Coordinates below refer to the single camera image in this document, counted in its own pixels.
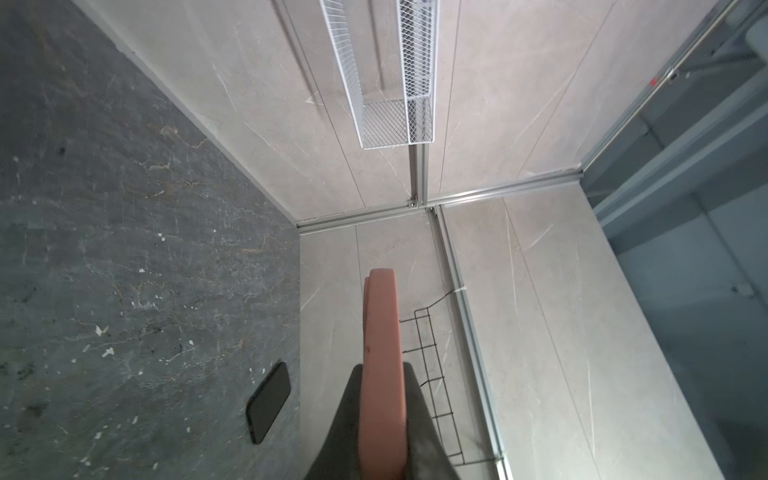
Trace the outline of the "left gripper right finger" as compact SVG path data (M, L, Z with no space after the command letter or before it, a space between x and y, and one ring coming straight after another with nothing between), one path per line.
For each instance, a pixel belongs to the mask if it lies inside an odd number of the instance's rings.
M414 368L404 362L403 371L407 410L407 463L404 478L459 480L442 446Z

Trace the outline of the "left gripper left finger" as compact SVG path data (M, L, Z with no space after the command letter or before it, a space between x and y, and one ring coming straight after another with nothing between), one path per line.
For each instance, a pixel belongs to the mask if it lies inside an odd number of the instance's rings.
M358 434L362 370L361 364L352 369L326 439L305 479L361 478Z

